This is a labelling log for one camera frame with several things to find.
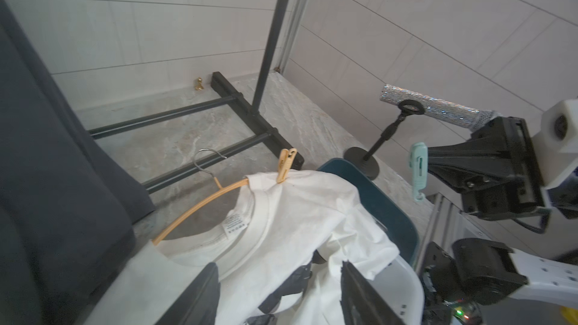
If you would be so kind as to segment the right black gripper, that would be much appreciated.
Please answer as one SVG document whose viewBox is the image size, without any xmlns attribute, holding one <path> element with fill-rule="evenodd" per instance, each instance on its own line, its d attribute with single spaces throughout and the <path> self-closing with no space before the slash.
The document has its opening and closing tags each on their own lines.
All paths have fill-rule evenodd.
<svg viewBox="0 0 578 325">
<path fill-rule="evenodd" d="M 542 176 L 524 120 L 498 117 L 461 143 L 429 147 L 428 172 L 462 194 L 464 210 L 485 221 L 544 217 L 558 210 L 577 219 L 577 171 L 553 189 Z"/>
</svg>

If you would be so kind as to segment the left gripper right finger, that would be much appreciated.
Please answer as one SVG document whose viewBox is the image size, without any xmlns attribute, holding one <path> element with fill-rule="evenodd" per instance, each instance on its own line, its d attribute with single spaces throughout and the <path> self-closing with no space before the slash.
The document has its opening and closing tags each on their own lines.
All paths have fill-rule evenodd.
<svg viewBox="0 0 578 325">
<path fill-rule="evenodd" d="M 346 325 L 403 324 L 369 281 L 349 261 L 343 262 L 340 284 L 340 305 Z"/>
</svg>

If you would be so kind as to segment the mint green clothespin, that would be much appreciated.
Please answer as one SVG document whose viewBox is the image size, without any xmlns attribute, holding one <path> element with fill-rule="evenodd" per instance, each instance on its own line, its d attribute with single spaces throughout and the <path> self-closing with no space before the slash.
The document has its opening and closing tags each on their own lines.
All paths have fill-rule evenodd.
<svg viewBox="0 0 578 325">
<path fill-rule="evenodd" d="M 415 201 L 425 199 L 423 190 L 427 187 L 428 148 L 423 142 L 415 143 L 409 154 L 409 168 L 412 171 L 412 195 Z"/>
</svg>

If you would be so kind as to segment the tan wooden clothespin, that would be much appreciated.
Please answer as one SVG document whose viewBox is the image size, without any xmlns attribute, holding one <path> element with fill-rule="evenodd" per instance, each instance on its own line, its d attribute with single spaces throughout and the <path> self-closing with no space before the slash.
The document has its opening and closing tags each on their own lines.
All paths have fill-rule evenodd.
<svg viewBox="0 0 578 325">
<path fill-rule="evenodd" d="M 298 151 L 296 148 L 284 148 L 281 150 L 278 161 L 278 175 L 276 178 L 277 184 L 280 184 L 286 180 L 297 154 Z"/>
</svg>

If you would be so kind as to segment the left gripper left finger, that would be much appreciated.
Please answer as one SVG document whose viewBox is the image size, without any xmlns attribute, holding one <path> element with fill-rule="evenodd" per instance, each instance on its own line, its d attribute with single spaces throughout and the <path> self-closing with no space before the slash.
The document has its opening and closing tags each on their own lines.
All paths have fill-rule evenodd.
<svg viewBox="0 0 578 325">
<path fill-rule="evenodd" d="M 218 276 L 217 265 L 209 263 L 156 322 L 156 325 L 215 324 L 221 295 Z"/>
</svg>

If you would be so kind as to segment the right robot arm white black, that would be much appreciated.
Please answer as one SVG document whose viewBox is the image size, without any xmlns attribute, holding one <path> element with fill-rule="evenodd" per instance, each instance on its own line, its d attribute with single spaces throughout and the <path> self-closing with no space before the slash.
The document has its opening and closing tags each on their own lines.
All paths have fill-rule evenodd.
<svg viewBox="0 0 578 325">
<path fill-rule="evenodd" d="M 484 221 L 527 227 L 527 218 L 538 217 L 531 232 L 543 234 L 553 211 L 577 217 L 576 171 L 545 189 L 521 118 L 497 117 L 461 144 L 431 148 L 427 169 L 461 196 L 466 215 Z M 509 298 L 577 306 L 576 251 L 548 260 L 488 239 L 458 239 L 449 251 L 431 242 L 419 277 L 424 324 L 483 324 L 482 307 Z"/>
</svg>

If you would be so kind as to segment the white printed t-shirt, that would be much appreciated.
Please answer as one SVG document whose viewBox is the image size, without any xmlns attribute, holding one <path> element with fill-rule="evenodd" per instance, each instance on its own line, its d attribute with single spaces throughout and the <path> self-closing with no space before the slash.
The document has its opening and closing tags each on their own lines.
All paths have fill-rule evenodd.
<svg viewBox="0 0 578 325">
<path fill-rule="evenodd" d="M 295 171 L 278 182 L 257 173 L 211 230 L 148 243 L 89 314 L 89 324 L 153 324 L 209 263 L 218 267 L 216 323 L 259 315 L 266 298 L 319 254 L 309 289 L 274 305 L 290 324 L 342 324 L 341 271 L 352 263 L 374 279 L 400 251 L 362 206 L 357 188 L 326 172 Z"/>
</svg>

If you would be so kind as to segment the dark garment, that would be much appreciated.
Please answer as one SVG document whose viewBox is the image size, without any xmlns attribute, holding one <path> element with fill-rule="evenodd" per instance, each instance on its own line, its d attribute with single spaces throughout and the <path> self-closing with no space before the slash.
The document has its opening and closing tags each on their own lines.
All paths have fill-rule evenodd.
<svg viewBox="0 0 578 325">
<path fill-rule="evenodd" d="M 1 322 L 72 324 L 154 210 L 84 129 L 1 6 Z"/>
</svg>

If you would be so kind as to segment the orange wire hanger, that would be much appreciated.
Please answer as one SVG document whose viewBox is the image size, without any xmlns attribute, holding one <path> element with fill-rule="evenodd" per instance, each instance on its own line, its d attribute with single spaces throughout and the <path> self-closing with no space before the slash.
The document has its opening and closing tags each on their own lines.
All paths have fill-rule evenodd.
<svg viewBox="0 0 578 325">
<path fill-rule="evenodd" d="M 206 206 L 210 202 L 216 200 L 219 197 L 222 197 L 225 194 L 232 192 L 233 190 L 237 190 L 243 186 L 248 186 L 249 180 L 247 178 L 244 178 L 244 179 L 242 179 L 238 182 L 235 182 L 235 183 L 233 183 L 227 187 L 224 187 L 221 184 L 221 182 L 218 180 L 218 178 L 211 171 L 209 171 L 205 168 L 202 168 L 198 164 L 197 155 L 199 153 L 206 152 L 206 151 L 212 152 L 212 153 L 218 155 L 218 157 L 220 159 L 227 159 L 227 156 L 224 156 L 221 152 L 214 150 L 214 149 L 211 149 L 211 148 L 201 148 L 200 150 L 197 151 L 197 153 L 195 153 L 194 158 L 193 158 L 193 164 L 195 165 L 195 167 L 198 170 L 200 170 L 201 172 L 209 174 L 212 177 L 213 181 L 215 182 L 215 184 L 218 187 L 218 191 L 213 193 L 212 195 L 206 197 L 204 200 L 198 202 L 193 207 L 186 210 L 186 212 L 184 212 L 181 216 L 176 218 L 170 225 L 168 225 L 168 227 L 166 227 L 156 238 L 154 238 L 152 240 L 152 244 L 154 246 L 159 245 L 159 243 L 161 243 L 173 230 L 175 230 L 179 225 L 181 225 L 186 219 L 188 219 L 191 215 L 193 215 L 198 210 L 202 209 L 204 206 Z"/>
</svg>

